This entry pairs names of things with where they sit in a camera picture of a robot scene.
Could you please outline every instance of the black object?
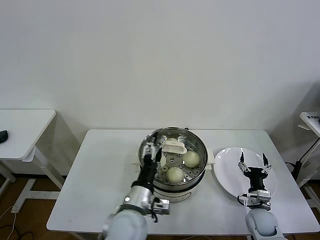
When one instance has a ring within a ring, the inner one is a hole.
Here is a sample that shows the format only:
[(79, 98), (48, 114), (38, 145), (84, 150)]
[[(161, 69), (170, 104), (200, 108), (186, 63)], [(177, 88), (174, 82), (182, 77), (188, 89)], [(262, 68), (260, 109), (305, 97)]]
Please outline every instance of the black object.
[(269, 165), (268, 158), (264, 153), (262, 153), (262, 158), (263, 158), (263, 166), (268, 166)]
[(162, 155), (162, 148), (155, 155), (155, 161), (152, 161), (151, 154), (146, 154), (143, 158), (143, 167), (141, 168), (138, 179), (134, 181), (131, 185), (133, 186), (142, 186), (146, 189), (149, 189), (152, 193), (154, 193), (153, 182), (155, 179), (155, 175), (157, 173), (158, 162), (160, 162)]
[(0, 144), (5, 142), (7, 139), (8, 139), (8, 131), (7, 130), (0, 131)]
[(314, 145), (317, 144), (317, 142), (319, 142), (320, 137), (312, 144), (312, 146), (302, 155), (302, 157), (300, 158), (299, 161), (295, 162), (293, 171), (291, 172), (293, 179), (296, 181), (299, 175), (299, 172), (301, 170), (302, 167), (302, 163), (301, 160), (304, 158), (305, 155), (307, 155), (307, 153), (314, 147)]
[(250, 179), (250, 188), (248, 192), (252, 193), (257, 190), (266, 191), (264, 179), (268, 177), (268, 173), (262, 172), (264, 169), (261, 167), (250, 166), (249, 169), (250, 171), (243, 172), (243, 175)]
[(298, 178), (298, 176), (299, 176), (301, 167), (302, 167), (301, 161), (296, 161), (296, 162), (295, 162), (295, 165), (294, 165), (294, 168), (293, 168), (293, 171), (291, 172), (292, 177), (293, 177), (293, 179), (294, 179), (295, 181), (297, 181), (297, 178)]

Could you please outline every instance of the cable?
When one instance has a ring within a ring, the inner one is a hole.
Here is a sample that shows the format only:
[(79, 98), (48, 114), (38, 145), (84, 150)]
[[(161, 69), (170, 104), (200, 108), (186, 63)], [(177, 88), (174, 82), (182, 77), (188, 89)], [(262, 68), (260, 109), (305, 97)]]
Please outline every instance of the cable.
[(302, 157), (300, 158), (299, 162), (301, 163), (301, 160), (304, 158), (305, 155), (307, 155), (307, 153), (314, 147), (314, 145), (317, 144), (317, 142), (320, 140), (320, 137), (312, 144), (312, 146), (302, 155)]
[(26, 234), (31, 234), (32, 235), (32, 240), (35, 239), (34, 233), (32, 231), (26, 231), (24, 234), (21, 235), (20, 238), (18, 238), (17, 240), (21, 240), (22, 236), (26, 235)]
[[(299, 161), (295, 162), (293, 171), (291, 172), (292, 177), (295, 181), (298, 179), (298, 175), (300, 173), (300, 170), (302, 166), (307, 162), (308, 158), (310, 157), (311, 153), (316, 149), (316, 147), (320, 144), (319, 142), (320, 137), (312, 144), (312, 146), (302, 155), (302, 157), (299, 159)], [(305, 160), (302, 162), (302, 159), (309, 153), (309, 155), (305, 158)]]
[(14, 213), (14, 220), (13, 220), (13, 224), (12, 224), (12, 230), (10, 232), (10, 235), (8, 236), (8, 238), (6, 240), (9, 240), (10, 236), (12, 235), (12, 233), (14, 232), (14, 229), (15, 229), (15, 223), (16, 223), (16, 216), (17, 214)]
[[(0, 226), (0, 230), (1, 230), (1, 229), (4, 229), (4, 228), (8, 228), (8, 227), (12, 228), (13, 225), (9, 224), (9, 225)], [(34, 235), (34, 233), (33, 233), (32, 231), (26, 231), (25, 233), (23, 233), (22, 235), (20, 235), (18, 229), (17, 229), (15, 226), (14, 226), (13, 228), (14, 228), (14, 230), (16, 231), (16, 233), (17, 233), (17, 235), (18, 235), (18, 238), (17, 238), (16, 240), (21, 240), (21, 238), (22, 238), (24, 235), (26, 235), (26, 234), (31, 234), (31, 235), (32, 235), (32, 240), (35, 239), (35, 235)]]
[[(7, 228), (7, 227), (10, 227), (12, 228), (13, 225), (4, 225), (4, 226), (0, 226), (0, 229), (4, 229), (4, 228)], [(16, 231), (16, 233), (18, 234), (18, 239), (17, 240), (21, 240), (21, 236), (20, 236), (20, 233), (18, 231), (18, 229), (16, 227), (14, 227), (14, 230)]]
[(5, 215), (6, 212), (8, 212), (9, 209), (12, 209), (15, 205), (8, 207), (4, 213), (2, 213), (2, 215), (0, 216), (0, 219)]
[(159, 198), (158, 197), (155, 197), (152, 201), (152, 204), (151, 204), (151, 218), (154, 219), (154, 222), (157, 223), (158, 222), (158, 217), (157, 217), (157, 214), (155, 213), (154, 211), (154, 204), (155, 204), (155, 201), (159, 201)]
[(195, 237), (195, 236), (190, 236), (190, 237), (187, 237), (187, 238), (184, 238), (184, 239), (181, 239), (181, 240), (192, 239), (193, 237)]
[(295, 166), (296, 166), (296, 165), (293, 164), (292, 162), (285, 161), (284, 163), (285, 163), (285, 164), (290, 164), (292, 167), (295, 167)]

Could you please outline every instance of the table leg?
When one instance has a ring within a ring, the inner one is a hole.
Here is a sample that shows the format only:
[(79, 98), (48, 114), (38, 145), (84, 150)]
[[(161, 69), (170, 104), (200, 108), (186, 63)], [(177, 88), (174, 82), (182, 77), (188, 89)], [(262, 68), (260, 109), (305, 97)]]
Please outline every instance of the table leg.
[(6, 179), (9, 179), (11, 183), (14, 183), (17, 179), (0, 163), (0, 174)]
[(60, 175), (57, 169), (48, 161), (45, 155), (35, 147), (34, 155), (36, 156), (32, 162), (34, 162), (50, 179), (51, 181), (62, 189), (65, 179)]
[(5, 191), (9, 183), (14, 183), (17, 179), (0, 163), (0, 174), (6, 178), (0, 187), (0, 196)]
[(12, 213), (18, 213), (24, 205), (26, 199), (43, 199), (43, 200), (56, 200), (59, 196), (59, 191), (32, 191), (36, 179), (29, 179), (20, 193), (18, 199), (11, 210)]
[(310, 186), (305, 186), (303, 189), (310, 198), (306, 200), (310, 208), (316, 208), (320, 213), (320, 199), (315, 191)]

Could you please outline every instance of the small white table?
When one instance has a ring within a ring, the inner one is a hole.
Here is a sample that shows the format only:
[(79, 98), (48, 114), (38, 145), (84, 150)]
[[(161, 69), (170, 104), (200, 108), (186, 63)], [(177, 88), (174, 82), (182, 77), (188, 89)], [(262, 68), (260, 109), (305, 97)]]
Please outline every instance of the small white table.
[[(320, 138), (320, 112), (304, 111), (300, 114), (300, 118), (305, 122), (305, 125), (300, 124), (298, 126), (306, 130), (312, 130)], [(309, 154), (307, 154), (301, 160), (302, 167), (300, 170), (300, 174), (296, 180), (299, 187), (302, 187), (306, 182), (308, 182), (313, 176), (315, 176), (320, 171), (320, 161), (308, 160), (310, 154), (318, 147), (319, 144), (320, 141), (317, 144), (315, 144), (310, 149)], [(315, 191), (312, 189), (311, 186), (304, 186), (303, 189), (305, 190), (306, 194), (310, 197), (310, 199), (307, 200), (310, 208), (316, 208), (320, 213), (320, 199), (315, 193)]]
[[(47, 222), (52, 231), (100, 233), (107, 216), (122, 203), (138, 173), (131, 162), (152, 130), (89, 130)], [(193, 130), (213, 149), (244, 147), (265, 153), (277, 176), (272, 212), (285, 234), (320, 231), (299, 187), (263, 130)], [(191, 198), (171, 204), (158, 223), (145, 217), (152, 235), (249, 235), (247, 210), (206, 171)]]
[[(33, 162), (61, 189), (65, 180), (36, 147), (56, 111), (53, 109), (0, 109), (0, 131), (8, 131), (7, 141), (0, 143), (0, 160)], [(0, 164), (0, 174), (7, 178), (0, 189), (16, 179)], [(18, 197), (12, 213), (18, 213), (26, 199), (57, 199), (56, 191), (31, 191), (35, 179), (29, 179)]]

